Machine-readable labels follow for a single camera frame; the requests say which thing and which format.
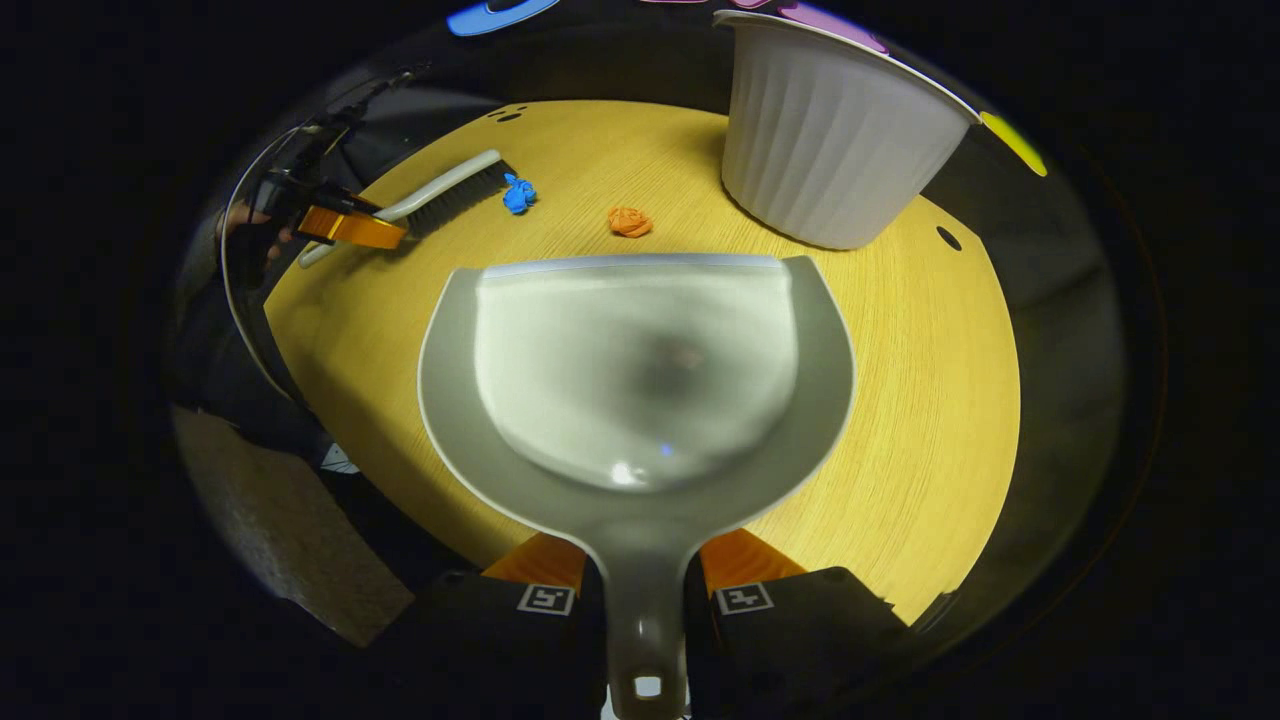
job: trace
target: round table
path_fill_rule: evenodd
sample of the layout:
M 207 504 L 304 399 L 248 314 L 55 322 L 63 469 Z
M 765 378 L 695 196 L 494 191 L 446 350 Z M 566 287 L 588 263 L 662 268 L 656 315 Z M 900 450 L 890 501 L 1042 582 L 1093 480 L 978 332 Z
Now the round table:
M 513 104 L 477 118 L 361 195 L 389 205 L 494 147 L 534 183 L 538 204 L 516 217 L 499 193 L 398 251 L 342 246 L 311 269 L 294 265 L 266 301 L 271 332 L 352 462 L 485 566 L 534 530 L 462 487 L 422 427 L 419 351 L 454 268 L 622 252 L 810 255 L 854 341 L 854 411 L 822 471 L 748 528 L 806 569 L 847 568 L 914 623 L 968 574 L 1009 488 L 1020 398 L 1000 283 L 982 241 L 924 197 L 861 250 L 776 233 L 721 187 L 727 123 L 596 100 Z M 614 205 L 648 213 L 653 232 L 612 234 Z

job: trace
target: white brush handle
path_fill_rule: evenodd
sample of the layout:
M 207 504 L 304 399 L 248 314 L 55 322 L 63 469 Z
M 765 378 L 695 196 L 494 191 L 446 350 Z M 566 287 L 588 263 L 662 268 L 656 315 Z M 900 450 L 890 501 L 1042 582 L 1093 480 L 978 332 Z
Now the white brush handle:
M 374 213 L 374 217 L 388 223 L 394 223 L 396 220 L 406 218 L 422 205 L 435 200 L 444 192 L 452 190 L 453 186 L 479 173 L 489 165 L 493 165 L 498 160 L 502 160 L 502 155 L 498 154 L 497 150 L 485 150 L 466 163 L 447 170 L 443 176 L 424 184 L 404 200 Z M 338 246 L 321 243 L 303 250 L 302 254 L 298 255 L 298 266 L 307 269 L 311 265 L 315 265 L 333 252 L 335 247 Z

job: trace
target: orange crumpled paper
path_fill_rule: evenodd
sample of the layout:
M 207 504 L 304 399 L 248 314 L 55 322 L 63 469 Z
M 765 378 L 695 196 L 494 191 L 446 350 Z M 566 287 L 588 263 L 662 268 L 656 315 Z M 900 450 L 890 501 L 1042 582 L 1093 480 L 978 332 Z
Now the orange crumpled paper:
M 640 237 L 653 229 L 653 220 L 635 208 L 609 208 L 609 229 L 625 237 Z

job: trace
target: ribbed container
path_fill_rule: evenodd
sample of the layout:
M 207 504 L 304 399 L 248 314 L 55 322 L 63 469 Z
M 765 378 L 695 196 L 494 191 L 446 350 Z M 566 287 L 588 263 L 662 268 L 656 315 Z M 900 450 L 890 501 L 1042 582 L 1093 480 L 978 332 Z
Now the ribbed container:
M 980 122 L 942 86 L 838 35 L 737 10 L 714 24 L 736 33 L 724 190 L 796 240 L 876 240 Z

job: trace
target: pink object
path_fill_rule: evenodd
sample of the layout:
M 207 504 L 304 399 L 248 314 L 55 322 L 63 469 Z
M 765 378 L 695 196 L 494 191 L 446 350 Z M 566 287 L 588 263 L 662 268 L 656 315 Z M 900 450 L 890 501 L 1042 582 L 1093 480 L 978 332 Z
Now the pink object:
M 818 29 L 824 29 L 832 35 L 838 35 L 845 40 L 851 40 L 865 47 L 870 47 L 877 53 L 883 53 L 888 55 L 888 47 L 881 45 L 876 37 L 867 32 L 865 29 L 855 26 L 854 23 L 833 15 L 826 10 L 819 10 L 813 5 L 805 5 L 804 3 L 796 3 L 791 8 L 778 8 L 778 14 L 783 18 L 795 20 L 797 23 L 804 23 L 809 27 L 815 27 Z

